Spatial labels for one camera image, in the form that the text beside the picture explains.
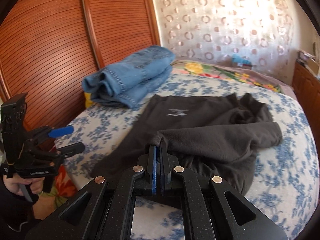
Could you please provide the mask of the person's left forearm dark sleeve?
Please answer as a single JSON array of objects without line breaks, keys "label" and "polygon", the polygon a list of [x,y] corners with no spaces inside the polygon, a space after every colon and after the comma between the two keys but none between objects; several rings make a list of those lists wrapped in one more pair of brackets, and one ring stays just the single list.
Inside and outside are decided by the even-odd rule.
[{"label": "person's left forearm dark sleeve", "polygon": [[1,179],[1,239],[25,239],[40,221],[33,216],[33,205],[10,192]]}]

